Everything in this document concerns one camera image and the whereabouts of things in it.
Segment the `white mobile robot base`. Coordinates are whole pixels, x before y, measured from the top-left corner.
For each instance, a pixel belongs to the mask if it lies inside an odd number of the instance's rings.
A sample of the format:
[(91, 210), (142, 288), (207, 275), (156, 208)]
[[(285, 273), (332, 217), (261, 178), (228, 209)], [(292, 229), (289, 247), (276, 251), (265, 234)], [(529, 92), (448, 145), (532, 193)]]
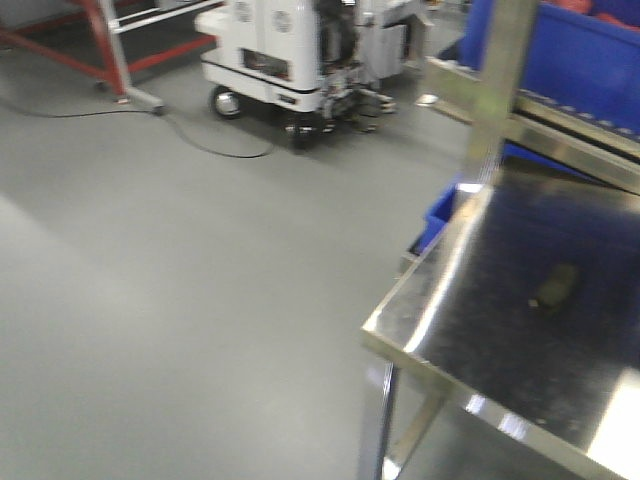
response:
[(201, 56), (210, 110), (231, 120), (249, 100), (275, 107), (295, 150), (341, 121), (369, 133), (396, 109), (381, 82), (423, 71), (432, 26), (423, 1), (227, 1), (195, 19), (215, 40)]

